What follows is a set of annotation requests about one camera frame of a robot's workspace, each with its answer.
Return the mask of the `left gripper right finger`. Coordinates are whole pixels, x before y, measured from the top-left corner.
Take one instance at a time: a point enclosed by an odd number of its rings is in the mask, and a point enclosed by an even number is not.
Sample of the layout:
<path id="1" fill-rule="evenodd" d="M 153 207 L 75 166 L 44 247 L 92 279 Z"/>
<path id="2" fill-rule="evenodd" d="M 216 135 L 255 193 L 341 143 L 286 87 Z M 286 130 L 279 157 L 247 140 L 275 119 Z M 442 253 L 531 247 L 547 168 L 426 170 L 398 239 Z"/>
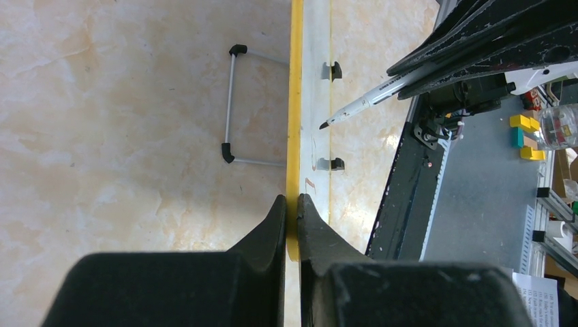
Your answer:
<path id="1" fill-rule="evenodd" d="M 303 326 L 531 326 L 511 278 L 476 263 L 374 260 L 297 201 Z"/>

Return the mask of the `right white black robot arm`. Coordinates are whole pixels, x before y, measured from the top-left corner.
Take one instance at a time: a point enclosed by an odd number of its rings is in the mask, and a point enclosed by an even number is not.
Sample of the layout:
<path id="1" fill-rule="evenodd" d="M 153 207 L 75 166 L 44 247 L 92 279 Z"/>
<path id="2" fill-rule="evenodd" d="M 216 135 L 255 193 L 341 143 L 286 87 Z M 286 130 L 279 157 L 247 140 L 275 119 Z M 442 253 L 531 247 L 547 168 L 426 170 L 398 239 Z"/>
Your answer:
<path id="1" fill-rule="evenodd" d="M 391 66 L 396 76 L 432 65 L 400 99 L 418 97 L 411 132 L 431 149 L 457 137 L 464 116 L 500 107 L 521 90 L 508 72 L 577 60 L 576 1 L 458 1 L 432 34 Z"/>

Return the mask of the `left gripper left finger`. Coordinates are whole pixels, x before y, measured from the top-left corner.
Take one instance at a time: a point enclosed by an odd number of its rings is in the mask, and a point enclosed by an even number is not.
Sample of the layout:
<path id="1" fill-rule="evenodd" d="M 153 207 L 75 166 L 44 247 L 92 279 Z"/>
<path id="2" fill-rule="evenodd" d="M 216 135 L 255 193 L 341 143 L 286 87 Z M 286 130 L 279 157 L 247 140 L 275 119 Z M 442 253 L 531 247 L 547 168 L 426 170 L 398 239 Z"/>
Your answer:
<path id="1" fill-rule="evenodd" d="M 45 326 L 282 326 L 286 198 L 226 251 L 93 253 Z"/>

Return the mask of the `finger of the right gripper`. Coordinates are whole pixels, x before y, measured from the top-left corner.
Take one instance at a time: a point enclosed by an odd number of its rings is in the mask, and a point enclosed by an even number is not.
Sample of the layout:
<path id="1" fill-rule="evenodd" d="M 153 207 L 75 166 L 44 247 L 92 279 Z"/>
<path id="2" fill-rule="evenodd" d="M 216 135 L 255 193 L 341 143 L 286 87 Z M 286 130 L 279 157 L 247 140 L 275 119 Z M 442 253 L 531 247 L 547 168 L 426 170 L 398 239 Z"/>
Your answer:
<path id="1" fill-rule="evenodd" d="M 492 28 L 561 22 L 577 23 L 576 1 L 459 1 L 432 34 L 387 73 L 390 76 L 402 74 L 401 68 L 429 58 L 433 51 L 426 50 L 426 46 L 435 42 L 447 46 L 456 42 L 460 35 L 486 35 Z"/>
<path id="2" fill-rule="evenodd" d="M 577 61 L 577 23 L 512 24 L 492 28 L 486 35 L 460 35 L 451 45 L 426 46 L 429 58 L 403 67 L 420 71 L 417 80 L 403 87 L 399 99 L 445 87 L 455 82 L 526 69 L 550 69 L 553 74 L 570 70 Z"/>

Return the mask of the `red-capped whiteboard marker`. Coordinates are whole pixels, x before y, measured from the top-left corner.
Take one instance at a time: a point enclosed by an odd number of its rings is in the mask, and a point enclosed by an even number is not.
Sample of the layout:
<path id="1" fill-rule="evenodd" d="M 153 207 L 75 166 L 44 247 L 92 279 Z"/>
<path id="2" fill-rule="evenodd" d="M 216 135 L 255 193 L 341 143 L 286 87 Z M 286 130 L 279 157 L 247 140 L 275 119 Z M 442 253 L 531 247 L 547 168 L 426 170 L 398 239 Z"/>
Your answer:
<path id="1" fill-rule="evenodd" d="M 321 124 L 321 126 L 319 126 L 319 130 L 345 121 L 346 119 L 349 119 L 350 117 L 383 102 L 384 100 L 400 92 L 404 87 L 432 73 L 436 68 L 437 65 L 435 63 L 428 63 L 418 68 L 412 69 L 409 72 L 390 78 L 386 82 L 383 82 L 377 87 L 366 92 L 358 99 L 338 110 L 333 116 L 328 118 L 323 124 Z"/>

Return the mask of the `yellow-framed whiteboard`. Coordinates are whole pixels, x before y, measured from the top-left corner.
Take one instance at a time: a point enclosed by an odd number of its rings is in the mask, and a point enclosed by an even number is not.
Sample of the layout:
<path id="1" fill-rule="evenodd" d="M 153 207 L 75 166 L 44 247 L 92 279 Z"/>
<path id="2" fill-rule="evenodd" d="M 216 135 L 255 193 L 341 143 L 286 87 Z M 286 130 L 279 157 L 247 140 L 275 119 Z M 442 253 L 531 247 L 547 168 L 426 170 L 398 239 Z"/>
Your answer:
<path id="1" fill-rule="evenodd" d="M 230 48 L 230 73 L 226 107 L 226 127 L 222 143 L 225 162 L 276 166 L 286 170 L 288 200 L 287 251 L 293 262 L 300 262 L 296 214 L 298 196 L 313 200 L 321 219 L 330 218 L 331 145 L 328 131 L 319 123 L 331 113 L 331 84 L 341 76 L 338 63 L 331 62 L 331 2 L 292 1 L 290 56 L 280 59 L 244 44 Z M 279 63 L 289 70 L 287 155 L 285 162 L 235 157 L 230 143 L 235 66 L 239 57 L 253 56 Z"/>

